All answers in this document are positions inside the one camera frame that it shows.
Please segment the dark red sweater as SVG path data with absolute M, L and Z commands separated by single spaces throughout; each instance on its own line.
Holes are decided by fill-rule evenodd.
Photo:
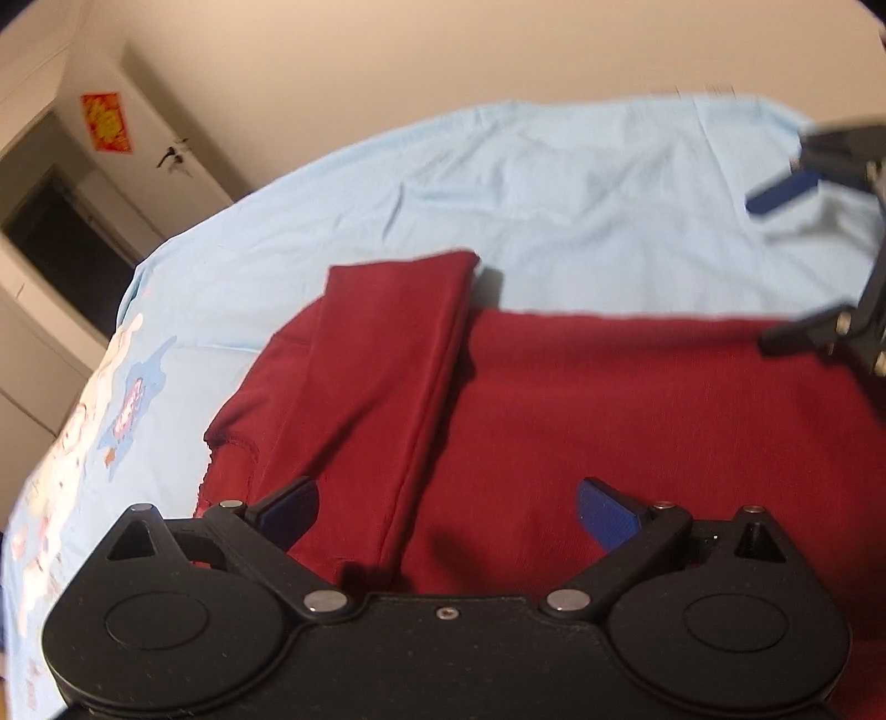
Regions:
M 468 252 L 336 267 L 206 432 L 198 502 L 300 477 L 293 555 L 352 593 L 540 595 L 601 557 L 596 477 L 704 519 L 766 507 L 852 626 L 833 697 L 884 712 L 884 384 L 836 358 L 767 360 L 752 321 L 477 309 Z

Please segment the white bedroom door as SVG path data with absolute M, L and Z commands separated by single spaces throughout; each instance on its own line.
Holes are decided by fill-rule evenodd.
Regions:
M 53 102 L 89 159 L 84 201 L 137 260 L 251 192 L 183 108 L 140 81 L 128 64 L 76 39 Z

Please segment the light blue bed cover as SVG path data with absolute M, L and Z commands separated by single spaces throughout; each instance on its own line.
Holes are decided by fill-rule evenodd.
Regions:
M 204 429 L 331 267 L 473 250 L 475 303 L 518 312 L 748 318 L 850 300 L 880 246 L 873 198 L 825 186 L 746 213 L 804 127 L 751 96 L 478 106 L 343 148 L 165 241 L 9 517 L 9 716 L 59 714 L 40 649 L 54 600 L 129 504 L 192 512 Z

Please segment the grey wardrobe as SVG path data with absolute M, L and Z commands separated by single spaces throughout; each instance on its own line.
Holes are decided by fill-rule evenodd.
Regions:
M 59 436 L 108 341 L 2 240 L 2 517 Z

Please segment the red paper door decoration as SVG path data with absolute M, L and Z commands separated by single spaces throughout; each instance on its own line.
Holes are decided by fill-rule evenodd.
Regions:
M 80 96 L 80 106 L 91 146 L 97 152 L 132 153 L 131 136 L 117 91 L 84 93 Z

